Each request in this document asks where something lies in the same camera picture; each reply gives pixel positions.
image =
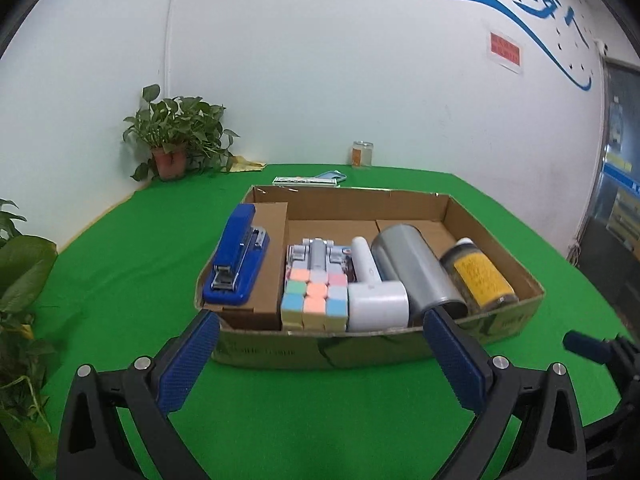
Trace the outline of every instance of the blue handle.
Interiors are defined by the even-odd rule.
[[[438,312],[440,308],[427,311],[422,334],[460,406],[477,415],[484,410],[492,382],[491,373],[486,370],[488,355],[477,342],[467,340],[469,336],[462,333],[444,310]]]
[[[601,365],[607,364],[611,359],[611,346],[607,342],[574,330],[564,335],[562,345],[565,350]]]
[[[254,220],[255,205],[238,204],[226,221],[225,230],[220,238],[218,250],[213,258],[214,267],[229,267],[236,271],[241,256],[240,244]]]
[[[175,340],[156,356],[151,383],[156,402],[165,415],[180,410],[202,369],[215,350],[220,320],[210,310],[201,310]]]

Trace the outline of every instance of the glass jar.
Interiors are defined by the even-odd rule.
[[[364,168],[371,166],[373,160],[373,142],[354,140],[351,147],[351,166]]]
[[[513,287],[469,238],[462,238],[440,258],[469,307],[481,314],[519,301]]]

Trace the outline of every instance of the pastel rubik's cube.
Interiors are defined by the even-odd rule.
[[[347,276],[291,269],[280,317],[283,330],[345,332],[349,317]]]

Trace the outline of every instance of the green plant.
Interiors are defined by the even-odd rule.
[[[1,205],[15,204],[0,200]],[[0,424],[32,468],[50,468],[56,458],[56,439],[44,415],[48,397],[41,394],[46,379],[44,359],[53,346],[36,339],[30,310],[57,257],[53,242],[21,235],[12,220],[0,214]]]
[[[21,234],[21,232],[15,228],[14,220],[21,220],[23,222],[27,221],[24,216],[14,215],[8,211],[2,211],[2,208],[5,205],[12,205],[18,209],[18,206],[11,202],[11,200],[0,199],[0,248],[4,246],[10,238]]]
[[[221,119],[225,107],[211,105],[202,97],[174,97],[154,102],[160,95],[159,85],[143,88],[145,105],[133,117],[124,120],[131,123],[122,139],[126,142],[133,135],[150,148],[162,148],[171,153],[180,145],[185,145],[192,170],[205,168],[229,171],[233,155],[229,148],[238,135],[222,127]],[[151,171],[158,175],[155,161],[151,157],[142,162],[131,177],[144,180]]]

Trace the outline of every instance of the smartphone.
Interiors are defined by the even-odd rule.
[[[340,173],[340,171],[327,171],[326,173],[316,175],[315,178],[332,178],[336,182],[342,182],[343,180],[347,180],[347,176],[344,173]]]

